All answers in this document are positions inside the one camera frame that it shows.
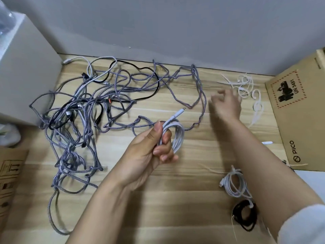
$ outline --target wooden floor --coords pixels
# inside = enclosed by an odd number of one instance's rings
[[[152,66],[152,63],[134,62],[139,67]],[[106,70],[108,61],[97,61],[97,69]],[[178,66],[167,65],[170,72]],[[66,65],[62,69],[59,82],[80,76],[85,72],[86,63],[78,61]],[[122,68],[134,72],[131,66]],[[208,98],[222,87],[217,81],[224,82],[221,73],[235,81],[240,73],[214,69],[198,69],[202,80],[203,90]],[[273,141],[268,147],[280,159],[286,159],[278,127],[264,83],[271,77],[252,75],[254,83],[262,92],[265,111],[261,119],[251,127],[251,131],[261,141]],[[73,93],[79,82],[70,82],[63,90]],[[174,80],[170,87],[184,102],[192,103],[197,98],[197,90],[191,77]],[[88,91],[98,88],[97,84],[90,84]],[[132,97],[143,94],[135,93]],[[68,98],[58,97],[55,105],[61,106]],[[241,120],[248,125],[253,116],[254,100],[244,99],[242,102]],[[148,99],[137,102],[121,121],[130,123],[138,115],[144,115],[152,121],[166,120],[182,106],[177,103],[169,90],[162,87],[158,93]],[[187,109],[179,120],[184,126],[190,126],[197,121],[202,110],[198,104],[193,109]],[[204,164],[210,168],[228,172],[235,164],[230,144],[225,139],[222,128],[218,124],[211,125],[209,108],[207,108],[202,122],[185,134],[183,146],[179,150],[177,164],[162,165],[149,177],[148,182],[134,192],[124,220],[119,243],[155,243],[155,244],[208,244],[208,243],[236,243],[231,224],[231,209],[237,199],[228,196],[219,187],[222,175],[212,174],[203,168]],[[20,144],[30,147],[20,184],[17,188],[14,202],[10,211],[6,229],[2,234],[2,242],[6,244],[18,243],[64,243],[66,236],[56,234],[48,222],[47,204],[53,193],[50,187],[57,169],[54,167],[55,156],[45,139],[42,130],[28,127],[22,130],[24,137]],[[131,130],[109,131],[96,137],[96,146],[103,172],[97,172],[92,182],[99,184],[109,170],[123,154],[129,142],[133,139]],[[66,181],[70,188],[79,188],[76,181]],[[94,189],[88,187],[78,195],[61,193],[58,201],[58,212],[52,206],[55,222],[60,221],[68,230],[72,230]],[[263,234],[256,226],[253,232],[245,232],[240,225],[235,224],[234,230],[238,243],[273,243],[273,240]]]

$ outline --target sleeve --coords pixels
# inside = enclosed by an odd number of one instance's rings
[[[325,243],[325,205],[308,206],[282,225],[279,244]]]

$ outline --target left hand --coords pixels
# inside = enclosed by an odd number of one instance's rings
[[[162,131],[163,125],[157,121],[153,128],[137,135],[108,176],[118,185],[135,190],[158,165],[176,162],[178,156],[172,149],[172,132],[168,130],[162,136]]]

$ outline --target gray wall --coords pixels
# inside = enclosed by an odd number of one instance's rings
[[[60,53],[275,75],[325,46],[325,0],[3,1]]]

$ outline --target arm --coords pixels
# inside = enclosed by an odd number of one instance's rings
[[[171,146],[169,130],[162,137],[163,144],[156,146],[162,131],[163,125],[157,122],[154,128],[133,139],[91,197],[66,244],[116,243],[131,192],[141,186],[159,164],[178,159]]]
[[[223,121],[248,189],[263,220],[277,238],[282,224],[301,209],[323,204],[318,195],[264,146],[239,120],[241,98],[232,90],[219,91],[211,100]]]

